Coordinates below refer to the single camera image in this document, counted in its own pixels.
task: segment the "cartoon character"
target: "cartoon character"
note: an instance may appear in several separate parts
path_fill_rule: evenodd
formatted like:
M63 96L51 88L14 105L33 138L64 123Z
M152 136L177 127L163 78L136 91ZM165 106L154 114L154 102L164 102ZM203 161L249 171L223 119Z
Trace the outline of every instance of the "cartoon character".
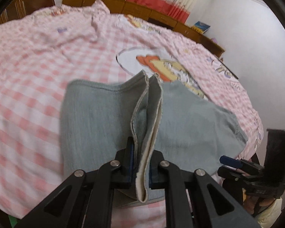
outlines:
M52 11L51 12L51 16L58 16L58 15L62 15L66 13L66 11L64 11L63 9L57 10L57 11Z
M160 59L157 55L137 56L140 64L148 66L154 73L158 73L163 81L182 82L189 90L203 98L205 94L186 69L177 61Z
M134 17L133 15L125 15L125 18L127 19L128 22L131 23L131 25L133 25L134 27L143 29L147 32L156 32L156 33L160 33L159 30L157 30L156 28L144 23L145 21L139 18Z
M187 70L167 51L134 47L120 52L116 56L119 65L130 75L134 76L144 70L148 76L158 73L162 81L180 81L190 91L208 100Z
M223 72L224 71L224 75L226 78L230 79L232 74L230 73L230 71L228 70L228 68L226 68L223 64L221 64L215 71L217 72Z

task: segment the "book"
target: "book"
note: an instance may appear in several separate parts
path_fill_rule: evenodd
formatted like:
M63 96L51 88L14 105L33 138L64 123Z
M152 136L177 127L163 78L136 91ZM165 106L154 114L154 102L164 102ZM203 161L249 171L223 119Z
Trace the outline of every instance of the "book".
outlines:
M197 32L199 32L199 33L201 33L201 34L203 34L203 33L205 33L205 32L210 28L210 26L207 25L207 24L205 24L205 23L202 23L202 22L198 21L198 22L196 22L196 23L194 24L194 26L192 26L191 28L192 28L193 30L195 30L195 31L197 31Z

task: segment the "wooden cabinet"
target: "wooden cabinet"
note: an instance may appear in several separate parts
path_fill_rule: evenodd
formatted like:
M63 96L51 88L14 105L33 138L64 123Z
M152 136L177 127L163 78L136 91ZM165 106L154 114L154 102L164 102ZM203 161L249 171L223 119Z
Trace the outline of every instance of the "wooden cabinet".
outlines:
M149 19L149 16L151 14L152 9L149 9L147 7L143 7L140 5L137 5L135 3L127 2L125 3L122 13L123 14L131 14L135 17L141 18L145 21Z
M184 25L183 23L178 22L177 25L175 26L175 28L173 29L174 32L179 32L182 35L184 35L185 37L200 43L201 42L201 34L194 31L193 29L191 29L190 27Z
M176 20L172 19L171 17L169 17L169 16L167 16L167 15L164 15L164 14L162 14L162 13L159 13L159 12L157 12L157 11L155 11L155 10L152 10L152 12L151 12L149 18L155 19L155 20L157 20L157 21L160 21L160 22L162 22L162 23L164 23L164 24L166 24L166 25L169 25L169 26L171 26L171 27L175 27L176 24L177 24L177 21L176 21Z
M81 7L83 0L62 0L62 4L72 6L72 7Z
M82 6L83 6L83 7L92 6L95 1L96 1L96 0L83 0Z
M53 5L54 0L13 0L0 15L0 24L21 19L38 9Z
M122 13L125 5L124 0L104 0L104 3L111 13Z
M54 0L19 0L22 17L25 17L34 11L55 5Z
M225 50L222 47L220 47L219 45L217 45L215 42L213 42L211 39L207 38L204 35L201 35L200 43L217 57L221 57L221 55L225 52Z

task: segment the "metal screw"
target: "metal screw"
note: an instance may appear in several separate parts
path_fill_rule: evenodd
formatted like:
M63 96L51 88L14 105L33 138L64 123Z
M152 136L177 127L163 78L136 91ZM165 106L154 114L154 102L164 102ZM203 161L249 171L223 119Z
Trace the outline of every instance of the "metal screw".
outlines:
M110 164L111 166L117 167L120 165L120 162L118 160L112 160Z
M76 171L74 172L74 175L75 175L76 177L82 177L82 176L84 175L84 171L83 171L83 170L76 170Z
M206 174L206 172L203 170L203 169L197 169L196 170L196 174L198 175L198 176L204 176L205 174Z
M160 165L162 167L168 167L170 165L170 163L167 160L163 160L163 161L160 162Z

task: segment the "bed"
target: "bed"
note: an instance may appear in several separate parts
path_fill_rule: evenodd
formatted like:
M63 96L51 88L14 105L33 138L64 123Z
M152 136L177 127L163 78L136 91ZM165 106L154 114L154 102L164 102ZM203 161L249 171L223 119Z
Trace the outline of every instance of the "bed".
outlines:
M59 111L69 81L124 82L133 64L157 72L152 60L179 63L175 76L193 93L235 113L248 136L238 157L254 155L264 134L258 113L239 81L201 44L110 14L101 0L44 8L0 25L0 209L22 218L62 182ZM112 227L141 226L165 227L164 201L113 210Z

